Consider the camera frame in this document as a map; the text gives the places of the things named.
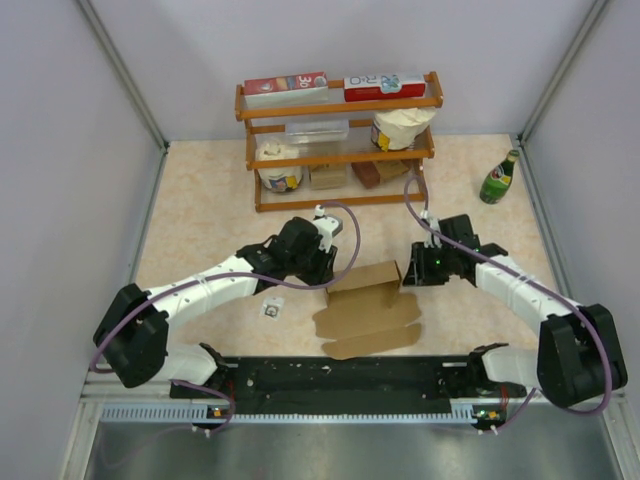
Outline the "brown cardboard box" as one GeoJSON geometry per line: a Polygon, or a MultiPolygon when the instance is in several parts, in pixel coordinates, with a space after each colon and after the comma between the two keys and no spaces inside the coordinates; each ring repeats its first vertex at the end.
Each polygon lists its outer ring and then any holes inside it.
{"type": "Polygon", "coordinates": [[[351,269],[325,290],[326,308],[313,315],[322,351],[348,360],[405,348],[422,334],[421,310],[412,293],[400,291],[394,260],[351,269]]]}

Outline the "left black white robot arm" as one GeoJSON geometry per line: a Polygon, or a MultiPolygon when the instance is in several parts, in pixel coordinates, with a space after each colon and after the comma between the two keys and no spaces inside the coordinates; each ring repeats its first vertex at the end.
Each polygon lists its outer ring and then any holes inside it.
{"type": "Polygon", "coordinates": [[[267,241],[246,245],[181,281],[147,290],[129,284],[117,292],[94,344],[126,388],[183,380],[205,396],[216,396],[227,382],[221,356],[205,344],[178,344],[172,335],[217,307],[257,295],[289,276],[323,287],[333,278],[333,240],[341,230],[341,220],[333,215],[295,217],[267,241]]]}

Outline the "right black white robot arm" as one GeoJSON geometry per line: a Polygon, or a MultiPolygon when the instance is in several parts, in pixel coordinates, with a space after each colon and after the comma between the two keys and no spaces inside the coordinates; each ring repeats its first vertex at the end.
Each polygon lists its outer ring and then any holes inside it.
{"type": "Polygon", "coordinates": [[[540,391],[569,409],[608,398],[628,383],[628,372],[611,312],[582,305],[539,283],[495,243],[483,244],[468,215],[418,217],[427,237],[411,246],[408,287],[442,286],[457,276],[502,301],[536,334],[533,350],[494,343],[469,356],[466,380],[487,396],[502,383],[540,391]]]}

